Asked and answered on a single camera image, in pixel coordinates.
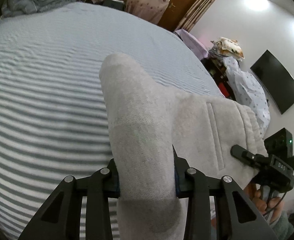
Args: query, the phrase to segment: mattress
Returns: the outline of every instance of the mattress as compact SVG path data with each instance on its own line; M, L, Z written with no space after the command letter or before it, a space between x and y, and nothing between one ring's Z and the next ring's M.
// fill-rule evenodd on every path
M125 12L72 3L0 19L0 228L17 239L67 175L90 176L112 158L98 73L123 52L158 83L221 97L174 34ZM86 199L80 236L85 236ZM111 227L119 239L116 202Z

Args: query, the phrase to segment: metal pin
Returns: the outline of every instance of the metal pin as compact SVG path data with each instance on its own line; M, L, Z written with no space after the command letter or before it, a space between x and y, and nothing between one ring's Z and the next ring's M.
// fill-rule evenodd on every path
M103 168L103 169L100 170L100 173L101 173L101 174L108 174L109 171L110 171L110 170L109 170L108 168Z
M225 176L223 179L224 179L224 181L226 181L227 183L232 182L232 178L229 177L229 176Z
M197 171L196 171L196 169L194 169L194 168L189 168L188 170L187 170L187 173L188 174L195 174Z
M65 177L64 181L65 182L72 182L73 179L74 179L73 176L67 176L67 177Z

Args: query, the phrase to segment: gray sleeve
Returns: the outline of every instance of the gray sleeve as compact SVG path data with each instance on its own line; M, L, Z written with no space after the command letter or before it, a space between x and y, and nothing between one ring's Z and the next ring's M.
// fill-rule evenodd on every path
M288 221L286 212L282 212L281 216L270 225L279 240L287 240L294 232L294 227Z

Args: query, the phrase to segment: black television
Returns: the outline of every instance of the black television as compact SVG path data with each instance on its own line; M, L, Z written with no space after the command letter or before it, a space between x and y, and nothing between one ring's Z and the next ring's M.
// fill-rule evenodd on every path
M294 79L268 50L250 69L260 79L281 114L294 104Z

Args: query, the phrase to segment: black cable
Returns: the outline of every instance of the black cable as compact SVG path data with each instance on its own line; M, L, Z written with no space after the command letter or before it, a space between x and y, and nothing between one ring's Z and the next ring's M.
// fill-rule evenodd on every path
M265 214L263 214L263 216L266 216L268 215L270 212L272 212L273 210L275 210L276 207L278 207L278 205L281 203L281 201L284 199L284 197L286 196L286 193L284 193L284 195L281 197L281 199L278 201L278 203L273 207L271 208L270 210L268 210Z

